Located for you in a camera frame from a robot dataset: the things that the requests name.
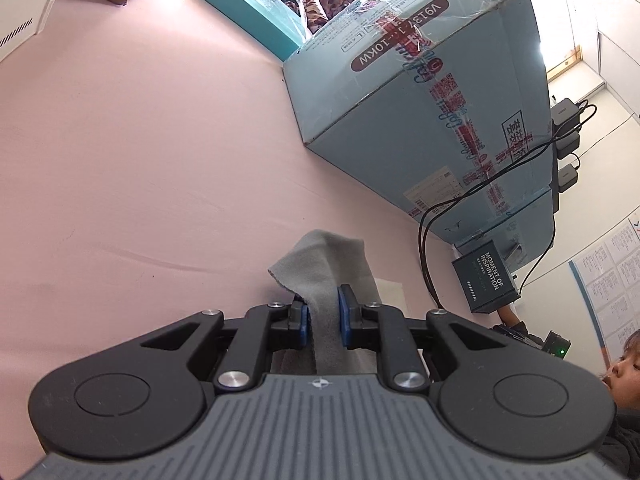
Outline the teal flat box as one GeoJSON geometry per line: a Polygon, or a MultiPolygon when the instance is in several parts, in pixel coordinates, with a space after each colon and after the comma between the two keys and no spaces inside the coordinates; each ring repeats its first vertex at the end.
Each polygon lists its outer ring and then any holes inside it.
{"type": "Polygon", "coordinates": [[[311,37],[303,15],[281,0],[204,0],[280,61],[286,61],[311,37]]]}

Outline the person in black jacket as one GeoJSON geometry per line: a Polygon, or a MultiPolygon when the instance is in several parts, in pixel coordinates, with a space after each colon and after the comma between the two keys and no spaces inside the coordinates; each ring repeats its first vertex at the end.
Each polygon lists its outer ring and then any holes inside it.
{"type": "Polygon", "coordinates": [[[639,332],[624,343],[623,353],[602,376],[616,414],[598,454],[627,479],[640,476],[640,367],[639,332]]]}

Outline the grey cloth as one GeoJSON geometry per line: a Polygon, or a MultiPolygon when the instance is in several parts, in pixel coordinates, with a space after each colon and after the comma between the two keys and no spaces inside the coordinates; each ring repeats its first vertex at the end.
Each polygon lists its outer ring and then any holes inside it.
{"type": "Polygon", "coordinates": [[[305,348],[274,355],[273,373],[326,376],[376,372],[375,353],[346,349],[340,333],[340,286],[350,286],[363,304],[380,300],[362,240],[311,231],[270,266],[269,274],[281,287],[306,301],[310,326],[305,348]]]}

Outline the black power adapters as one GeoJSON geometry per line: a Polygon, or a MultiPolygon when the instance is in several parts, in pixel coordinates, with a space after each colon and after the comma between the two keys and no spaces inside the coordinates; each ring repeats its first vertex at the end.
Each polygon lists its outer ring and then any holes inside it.
{"type": "MultiPolygon", "coordinates": [[[[556,162],[579,148],[579,115],[579,107],[567,98],[551,107],[552,134],[555,140],[552,152],[556,162]]],[[[551,181],[553,196],[558,197],[574,185],[577,179],[577,170],[571,164],[555,169],[551,181]]]]}

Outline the small black box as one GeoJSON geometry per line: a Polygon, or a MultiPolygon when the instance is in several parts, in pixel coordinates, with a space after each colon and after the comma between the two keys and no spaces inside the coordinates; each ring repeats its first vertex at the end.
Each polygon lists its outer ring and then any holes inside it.
{"type": "Polygon", "coordinates": [[[512,274],[491,240],[452,263],[470,310],[489,314],[520,298],[512,274]]]}

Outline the light blue cardboard box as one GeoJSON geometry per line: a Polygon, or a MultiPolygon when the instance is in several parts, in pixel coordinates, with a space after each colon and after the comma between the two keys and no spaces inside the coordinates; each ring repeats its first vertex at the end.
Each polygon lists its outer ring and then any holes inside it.
{"type": "Polygon", "coordinates": [[[550,103],[530,0],[356,0],[284,64],[307,148],[459,252],[509,268],[553,232],[550,103]]]}

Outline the wall poster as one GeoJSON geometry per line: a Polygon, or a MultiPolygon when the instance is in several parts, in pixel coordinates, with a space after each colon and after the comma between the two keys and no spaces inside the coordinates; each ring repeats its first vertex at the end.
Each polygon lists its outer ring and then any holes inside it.
{"type": "Polygon", "coordinates": [[[568,263],[605,364],[639,329],[639,214],[634,212],[568,263]]]}

